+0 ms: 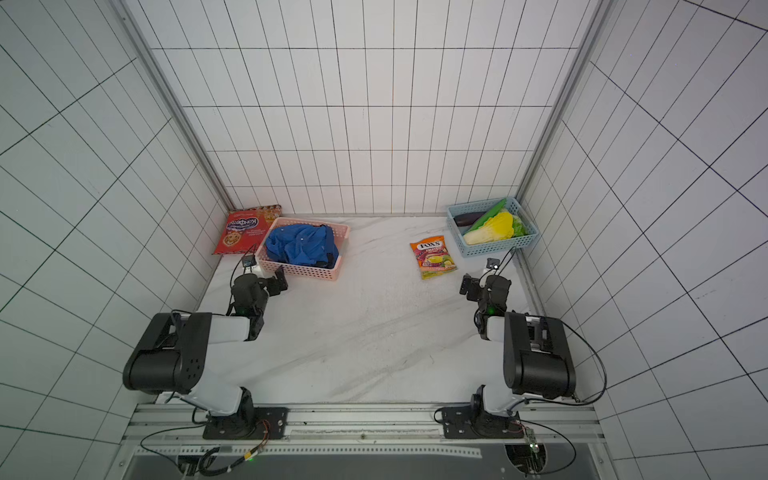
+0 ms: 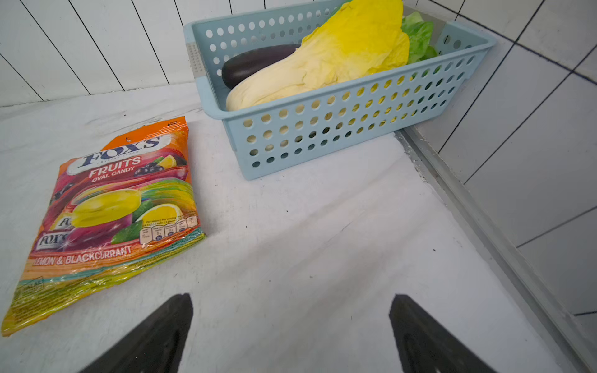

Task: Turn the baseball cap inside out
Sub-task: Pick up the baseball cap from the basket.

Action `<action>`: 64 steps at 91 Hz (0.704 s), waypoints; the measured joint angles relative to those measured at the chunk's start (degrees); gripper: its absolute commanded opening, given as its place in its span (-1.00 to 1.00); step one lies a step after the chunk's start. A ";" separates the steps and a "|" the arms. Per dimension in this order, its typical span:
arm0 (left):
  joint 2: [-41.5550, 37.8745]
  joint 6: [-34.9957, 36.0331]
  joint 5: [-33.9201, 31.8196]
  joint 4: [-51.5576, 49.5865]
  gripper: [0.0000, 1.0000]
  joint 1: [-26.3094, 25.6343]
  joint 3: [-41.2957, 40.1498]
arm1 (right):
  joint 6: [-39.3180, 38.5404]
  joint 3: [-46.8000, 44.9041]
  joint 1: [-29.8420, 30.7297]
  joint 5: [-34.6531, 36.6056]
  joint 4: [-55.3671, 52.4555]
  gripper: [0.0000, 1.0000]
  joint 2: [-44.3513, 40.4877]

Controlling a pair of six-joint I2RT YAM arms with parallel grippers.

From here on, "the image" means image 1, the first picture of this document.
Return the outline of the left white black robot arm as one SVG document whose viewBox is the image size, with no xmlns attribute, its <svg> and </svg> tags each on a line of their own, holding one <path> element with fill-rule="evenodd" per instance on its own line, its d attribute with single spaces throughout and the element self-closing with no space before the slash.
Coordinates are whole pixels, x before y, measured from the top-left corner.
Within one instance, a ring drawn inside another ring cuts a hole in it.
<svg viewBox="0 0 768 480">
<path fill-rule="evenodd" d="M 205 411 L 206 440 L 281 439 L 288 409 L 256 407 L 247 388 L 225 381 L 206 361 L 210 346 L 254 342 L 269 298 L 287 289 L 283 268 L 267 278 L 246 273 L 234 280 L 225 315 L 180 310 L 154 315 L 126 362 L 124 386 L 150 395 L 176 394 Z"/>
</svg>

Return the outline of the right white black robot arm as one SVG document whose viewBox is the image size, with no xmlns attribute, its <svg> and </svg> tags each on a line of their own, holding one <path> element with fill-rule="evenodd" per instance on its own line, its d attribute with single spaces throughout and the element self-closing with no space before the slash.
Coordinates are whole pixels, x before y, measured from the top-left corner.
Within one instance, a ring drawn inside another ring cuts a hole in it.
<svg viewBox="0 0 768 480">
<path fill-rule="evenodd" d="M 497 396 L 482 385 L 467 405 L 436 410 L 434 420 L 447 439 L 522 439 L 527 432 L 520 407 L 574 396 L 577 378 L 565 325 L 509 310 L 511 285 L 500 275 L 462 278 L 459 294 L 477 304 L 473 322 L 480 338 L 502 344 L 503 383 Z"/>
</svg>

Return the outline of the blue baseball cap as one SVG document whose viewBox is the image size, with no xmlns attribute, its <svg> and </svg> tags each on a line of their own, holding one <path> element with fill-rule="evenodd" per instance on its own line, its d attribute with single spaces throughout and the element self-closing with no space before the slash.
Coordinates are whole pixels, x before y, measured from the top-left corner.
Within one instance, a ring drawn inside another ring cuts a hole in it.
<svg viewBox="0 0 768 480">
<path fill-rule="evenodd" d="M 279 226 L 264 244 L 271 261 L 296 266 L 332 269 L 339 257 L 334 232 L 328 225 Z"/>
</svg>

